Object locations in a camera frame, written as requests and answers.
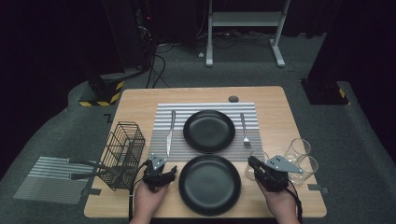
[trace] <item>drinking glass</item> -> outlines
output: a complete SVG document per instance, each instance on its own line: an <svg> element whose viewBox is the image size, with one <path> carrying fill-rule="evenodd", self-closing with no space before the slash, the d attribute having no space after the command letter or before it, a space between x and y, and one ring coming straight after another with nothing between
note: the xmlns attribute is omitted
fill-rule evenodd
<svg viewBox="0 0 396 224"><path fill-rule="evenodd" d="M302 185L304 181L309 176L316 173L319 168L317 160L308 155L301 156L297 162L295 162L295 165L298 166L303 171L303 173L289 173L289 180L294 185Z"/></svg>
<svg viewBox="0 0 396 224"><path fill-rule="evenodd" d="M269 160L268 155L262 149L252 150L249 153L249 157L250 156L256 157L257 159L259 159L259 161L268 161ZM251 180L255 179L255 177L254 177L254 169L251 168L248 165L248 163L247 163L247 167L245 168L245 174L246 174L247 178L249 178Z"/></svg>
<svg viewBox="0 0 396 224"><path fill-rule="evenodd" d="M308 155L310 151L311 145L306 140L302 138L296 138L291 141L284 157L289 162L295 164L298 158Z"/></svg>

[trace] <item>black cable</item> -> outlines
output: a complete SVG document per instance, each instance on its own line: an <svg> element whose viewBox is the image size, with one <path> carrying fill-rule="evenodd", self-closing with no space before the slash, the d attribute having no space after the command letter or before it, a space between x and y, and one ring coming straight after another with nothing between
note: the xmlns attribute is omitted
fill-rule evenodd
<svg viewBox="0 0 396 224"><path fill-rule="evenodd" d="M158 72L156 70L154 70L154 73L157 74L157 76L159 76L159 78L163 81L163 83L166 85L166 87L171 88L168 83L166 83L165 79L163 79L162 75L158 74Z"/></svg>
<svg viewBox="0 0 396 224"><path fill-rule="evenodd" d="M292 63L287 63L286 67L288 67L288 65L292 66L292 69L287 69L288 72L295 72L296 71L296 65L292 64Z"/></svg>
<svg viewBox="0 0 396 224"><path fill-rule="evenodd" d="M166 49L166 50L164 50L164 51L157 51L157 53L166 53L166 52L168 52L168 51L170 51L171 49L173 49L174 48L174 46L175 46L175 42L171 42L171 43L169 43L169 44L166 44L166 45L170 45L171 46L171 48L170 49Z"/></svg>
<svg viewBox="0 0 396 224"><path fill-rule="evenodd" d="M238 37L234 34L234 33L230 33L230 36L226 36L228 38L223 38L223 39L232 39L232 37L234 37L234 41L230 46L227 47L221 47L219 45L216 45L215 43L213 43L213 46L215 46L216 48L219 49L229 49L230 47L234 46L236 44L236 42L238 42Z"/></svg>
<svg viewBox="0 0 396 224"><path fill-rule="evenodd" d="M161 79L161 80L163 81L162 75L163 75L163 71L165 70L165 66L166 66L165 58L163 58L163 57L161 57L161 56L159 56L159 55L155 55L155 57L158 57L158 58L160 58L160 59L163 60L163 69L161 70L161 73L160 73L160 74L157 73L158 77L157 77L157 79L154 81L154 83L152 84L152 89L155 88L155 85L157 85L157 82L158 82L159 79Z"/></svg>
<svg viewBox="0 0 396 224"><path fill-rule="evenodd" d="M291 181L289 181L289 182L293 186L294 191L296 193L294 194L289 189L285 189L285 191L287 191L294 198L294 201L296 202L296 205L297 205L297 219L300 222L300 224L303 224L303 207L302 207L301 201L298 197L297 189L294 187L294 185L291 183Z"/></svg>
<svg viewBox="0 0 396 224"><path fill-rule="evenodd" d="M201 22L201 27L198 31L198 34L196 35L195 38L198 38L198 36L200 35L200 33L202 32L202 29L204 28L204 24L205 24L205 18L206 18L206 2L207 0L204 1L204 15L202 16L202 22Z"/></svg>
<svg viewBox="0 0 396 224"><path fill-rule="evenodd" d="M111 82L113 82L113 83L118 83L118 82L125 81L126 79L129 79L129 78L138 77L138 76L140 76L140 75L145 74L148 70L149 70L149 68L147 67L147 68L144 68L144 69L142 69L142 70L140 70L140 71L138 71L138 72L136 72L136 73L133 73L133 74L131 74L131 75L128 75L128 76L126 76L126 77L120 77L120 78L114 79L114 80L112 80Z"/></svg>
<svg viewBox="0 0 396 224"><path fill-rule="evenodd" d="M154 89L153 86L154 86L154 81L155 81L155 75L157 74L157 71L155 70L154 65L155 64L152 65L152 71L153 71L153 74L152 74L152 83L153 84L151 85L152 89Z"/></svg>
<svg viewBox="0 0 396 224"><path fill-rule="evenodd" d="M139 171L143 168L143 166L147 165L148 161L143 162L142 164L140 164L139 167L137 167L136 173L134 173L134 178L132 179L133 181L136 179L137 174L139 174ZM132 212L134 211L134 187L136 186L136 184L140 181L136 181L132 187L129 189L129 221L131 222L133 216L132 216Z"/></svg>
<svg viewBox="0 0 396 224"><path fill-rule="evenodd" d="M151 73L152 73L152 71L154 70L154 63L155 63L155 55L153 55L153 57L152 57L152 63L151 63L151 65L150 65L150 71L149 71L149 74L148 74L148 83L146 83L146 89L149 87L149 80L151 79Z"/></svg>
<svg viewBox="0 0 396 224"><path fill-rule="evenodd" d="M258 38L255 38L255 39L246 39L246 40L241 40L241 39L243 39L243 38L240 38L239 37L239 39L238 39L238 42L259 42L259 41L263 41L263 40L268 40L269 38L271 38L271 36L273 36L274 34L270 34L270 35L268 35L267 37L265 37L264 39L262 39L262 36L263 36L264 34L260 34L260 35L258 35L259 37Z"/></svg>

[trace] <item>black wire basket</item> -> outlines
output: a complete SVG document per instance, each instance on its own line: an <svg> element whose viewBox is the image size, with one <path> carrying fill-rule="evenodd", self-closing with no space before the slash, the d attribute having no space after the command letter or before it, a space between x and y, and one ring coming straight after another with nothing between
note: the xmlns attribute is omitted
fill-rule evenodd
<svg viewBox="0 0 396 224"><path fill-rule="evenodd" d="M110 132L105 154L101 159L104 166L115 172L99 177L113 190L132 188L145 143L146 140L135 122L120 121L114 132ZM105 173L106 170L99 168L98 172Z"/></svg>

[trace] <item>striped placemat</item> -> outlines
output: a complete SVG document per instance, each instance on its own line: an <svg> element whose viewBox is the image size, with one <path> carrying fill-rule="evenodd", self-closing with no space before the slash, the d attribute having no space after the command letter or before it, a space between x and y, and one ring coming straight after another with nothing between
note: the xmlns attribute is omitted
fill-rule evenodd
<svg viewBox="0 0 396 224"><path fill-rule="evenodd" d="M186 120L194 113L205 109L218 110L227 115L235 126L235 138L231 144L216 155L229 161L247 161L252 150L262 150L259 123L254 103L201 103L201 104L158 104L149 153L154 153L169 161L189 161L203 155L190 147L184 139L183 127ZM172 137L170 156L166 155L166 136L169 134L172 110L176 111L175 127ZM250 147L244 146L244 132L240 113L244 113L247 137Z"/></svg>
<svg viewBox="0 0 396 224"><path fill-rule="evenodd" d="M91 166L67 163L66 159L40 157L25 178L15 199L77 204L88 179L71 180L70 173L90 173Z"/></svg>

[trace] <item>hazard tape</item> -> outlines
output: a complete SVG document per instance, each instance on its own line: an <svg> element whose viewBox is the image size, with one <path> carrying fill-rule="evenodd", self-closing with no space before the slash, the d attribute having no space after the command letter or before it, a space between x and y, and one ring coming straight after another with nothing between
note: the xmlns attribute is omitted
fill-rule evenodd
<svg viewBox="0 0 396 224"><path fill-rule="evenodd" d="M112 92L107 92L106 93L106 97L104 97L105 99L100 99L100 100L82 100L79 101L79 104L81 106L95 106L95 105L99 105L99 106L108 106L108 105L114 105L117 100L120 97L120 91L122 89L123 86L123 81L118 83L117 85L114 85L115 88L113 89L114 91Z"/></svg>
<svg viewBox="0 0 396 224"><path fill-rule="evenodd" d="M338 92L340 93L340 95L341 95L341 98L343 98L343 100L344 100L344 102L345 102L345 105L350 105L350 102L349 102L349 100L347 99L347 95L346 95L346 93L343 91L343 89L339 89L338 90Z"/></svg>

